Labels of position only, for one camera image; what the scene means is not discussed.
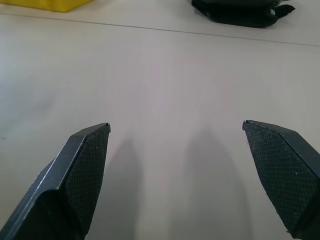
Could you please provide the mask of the yellow plastic box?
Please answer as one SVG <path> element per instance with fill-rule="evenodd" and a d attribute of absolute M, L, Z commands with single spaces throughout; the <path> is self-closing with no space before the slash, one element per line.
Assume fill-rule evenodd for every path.
<path fill-rule="evenodd" d="M 0 4 L 66 13 L 92 1 L 93 0 L 0 0 Z"/>

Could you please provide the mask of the black fabric bag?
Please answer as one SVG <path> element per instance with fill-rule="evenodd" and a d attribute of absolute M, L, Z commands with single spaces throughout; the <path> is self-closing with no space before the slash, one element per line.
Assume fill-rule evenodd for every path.
<path fill-rule="evenodd" d="M 213 22 L 264 29 L 296 8 L 288 0 L 191 0 L 191 5 Z"/>

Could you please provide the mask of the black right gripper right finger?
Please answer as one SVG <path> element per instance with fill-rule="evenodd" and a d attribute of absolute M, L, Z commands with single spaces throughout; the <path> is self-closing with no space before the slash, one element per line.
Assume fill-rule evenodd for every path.
<path fill-rule="evenodd" d="M 320 240 L 320 153 L 296 131 L 242 124 L 260 182 L 294 239 Z"/>

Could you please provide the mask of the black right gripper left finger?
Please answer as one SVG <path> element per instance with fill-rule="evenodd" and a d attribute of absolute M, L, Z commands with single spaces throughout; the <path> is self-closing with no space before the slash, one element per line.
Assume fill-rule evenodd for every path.
<path fill-rule="evenodd" d="M 109 123 L 71 135 L 37 175 L 3 228 L 0 240 L 85 240 L 100 195 Z"/>

